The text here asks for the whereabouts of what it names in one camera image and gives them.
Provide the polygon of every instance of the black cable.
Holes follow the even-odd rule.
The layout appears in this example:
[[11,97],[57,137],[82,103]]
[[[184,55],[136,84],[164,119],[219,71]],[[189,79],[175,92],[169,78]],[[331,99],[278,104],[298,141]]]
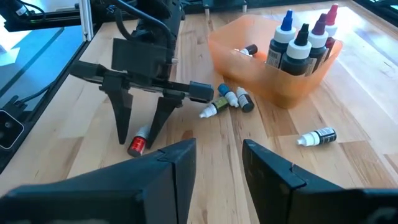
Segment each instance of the black cable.
[[43,94],[45,91],[49,90],[49,88],[55,83],[55,81],[53,81],[52,83],[48,84],[46,87],[44,87],[43,89],[41,89],[40,91],[38,91],[37,93],[27,96],[21,100],[18,101],[18,103],[26,103],[30,100],[33,100],[34,98],[40,96],[41,94]]
[[133,41],[134,38],[131,36],[131,34],[127,31],[126,27],[123,24],[123,15],[122,15],[122,10],[116,8],[114,12],[114,18],[116,20],[116,25],[120,31],[120,33],[123,35],[126,40]]
[[[111,4],[114,4],[116,7],[126,11],[127,13],[138,17],[139,19],[143,19],[144,21],[161,28],[163,33],[166,35],[166,44],[167,44],[167,50],[168,50],[167,51],[167,60],[169,60],[169,62],[171,62],[171,59],[173,57],[173,50],[172,50],[173,34],[170,31],[170,29],[162,21],[142,12],[141,10],[136,9],[135,7],[130,6],[129,4],[127,4],[123,1],[120,1],[120,0],[107,0],[107,1],[110,2]],[[125,27],[122,30],[120,30],[121,33],[124,31],[127,32]]]
[[34,8],[34,9],[39,10],[39,11],[42,13],[42,15],[43,15],[43,16],[42,16],[42,21],[45,20],[45,17],[46,17],[45,12],[44,12],[44,10],[41,9],[40,7],[35,6],[35,5],[33,5],[33,4],[29,4],[29,3],[24,2],[24,1],[22,1],[22,0],[16,0],[16,1],[19,2],[19,3],[21,3],[21,4],[23,4],[23,5],[25,5],[25,7],[26,7],[26,6],[29,6],[29,7],[32,7],[32,8]]

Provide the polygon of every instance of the wooden tabletop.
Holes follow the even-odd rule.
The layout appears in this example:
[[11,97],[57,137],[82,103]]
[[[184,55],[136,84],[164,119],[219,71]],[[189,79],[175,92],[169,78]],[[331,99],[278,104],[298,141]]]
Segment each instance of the wooden tabletop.
[[[248,13],[281,20],[292,8],[298,27],[316,21],[331,4]],[[152,148],[197,138],[189,223],[258,223],[242,170],[241,146],[246,138],[345,188],[397,187],[398,30],[351,1],[340,6],[336,38],[343,42],[343,50],[319,88],[296,108],[281,109],[252,95],[256,108],[248,114],[230,108],[200,119],[205,105],[189,100],[173,112]],[[213,86],[224,82],[213,71],[206,37],[239,16],[240,12],[211,14],[210,22],[204,14],[187,16],[181,23],[179,63],[171,80]],[[125,24],[132,30],[136,21]],[[110,68],[113,37],[121,37],[116,25],[104,24],[81,60]],[[134,102],[127,144],[139,127],[152,121],[159,96],[130,92]],[[325,126],[335,128],[336,142],[295,145],[300,134]],[[127,144],[118,143],[107,96],[97,85],[69,76],[0,175],[0,195],[21,184],[55,182],[130,159]]]

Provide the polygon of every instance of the red paint bottle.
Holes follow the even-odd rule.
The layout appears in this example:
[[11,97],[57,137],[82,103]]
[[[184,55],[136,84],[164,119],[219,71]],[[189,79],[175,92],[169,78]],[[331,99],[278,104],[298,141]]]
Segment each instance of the red paint bottle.
[[132,157],[140,157],[145,149],[145,144],[149,135],[150,126],[145,125],[140,128],[136,136],[132,139],[130,146],[127,148],[127,153]]
[[336,34],[337,31],[337,25],[335,24],[336,21],[336,16],[337,16],[337,9],[338,9],[338,4],[333,4],[326,16],[326,26],[325,30],[328,32],[328,39],[326,40],[326,58],[325,60],[328,60],[330,56],[331,49],[333,48],[336,40],[333,38],[333,36]]

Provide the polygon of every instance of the bottle cap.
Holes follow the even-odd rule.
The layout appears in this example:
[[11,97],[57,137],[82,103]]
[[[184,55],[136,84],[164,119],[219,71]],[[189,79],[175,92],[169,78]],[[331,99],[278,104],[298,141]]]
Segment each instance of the bottle cap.
[[150,125],[147,124],[147,125],[141,127],[141,128],[138,130],[136,136],[139,136],[139,137],[142,137],[142,138],[144,138],[144,139],[147,139],[147,138],[148,138],[148,135],[149,135],[149,131],[150,131]]
[[210,104],[208,107],[206,107],[200,114],[200,118],[209,118],[213,115],[217,114],[217,109],[213,104]]
[[322,13],[315,27],[308,34],[308,41],[312,44],[312,48],[324,47],[328,40],[328,32],[325,32],[326,14]]
[[301,146],[316,146],[320,142],[319,136],[311,131],[310,133],[303,134],[298,140],[297,144]]
[[329,37],[333,37],[337,31],[337,25],[335,24],[337,9],[338,9],[338,4],[333,4],[326,16],[325,30],[328,32]]
[[293,11],[289,9],[286,12],[286,16],[282,22],[282,25],[278,26],[275,30],[274,40],[281,44],[287,44],[289,41],[294,39],[296,28],[292,27],[292,14]]
[[309,24],[303,24],[300,31],[297,34],[294,44],[297,46],[306,46],[308,43],[308,27]]
[[241,97],[242,95],[245,95],[245,94],[248,94],[248,93],[247,93],[247,91],[246,91],[244,88],[238,87],[238,88],[236,89],[236,96],[237,96],[238,98]]
[[224,83],[220,84],[217,89],[218,89],[219,93],[223,96],[225,96],[225,94],[227,94],[227,92],[231,91],[229,89],[229,87],[227,85],[225,85]]
[[303,24],[297,38],[291,40],[286,54],[294,59],[306,59],[310,55],[312,44],[308,41],[308,24]]
[[249,55],[254,55],[258,51],[256,44],[249,45],[249,46],[245,47],[245,49],[248,51]]
[[286,16],[284,17],[284,20],[282,21],[282,25],[280,26],[280,29],[283,31],[289,31],[292,29],[292,22],[293,22],[293,10],[289,9],[286,12]]
[[333,26],[335,25],[336,21],[336,16],[337,16],[337,9],[338,9],[338,4],[335,3],[331,6],[328,16],[326,17],[326,25],[328,26]]

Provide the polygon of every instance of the blue bottle cap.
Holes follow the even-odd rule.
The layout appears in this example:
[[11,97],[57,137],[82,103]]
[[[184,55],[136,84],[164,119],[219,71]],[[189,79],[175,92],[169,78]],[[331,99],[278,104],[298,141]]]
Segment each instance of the blue bottle cap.
[[280,29],[283,31],[289,31],[292,29],[292,22],[293,22],[293,11],[291,9],[289,9],[286,12],[286,16],[284,17],[284,20],[282,22],[282,25],[280,26]]
[[224,83],[220,84],[217,89],[218,89],[219,93],[223,96],[225,96],[225,94],[227,94],[229,91],[231,91],[229,89],[229,87],[227,85],[225,85]]

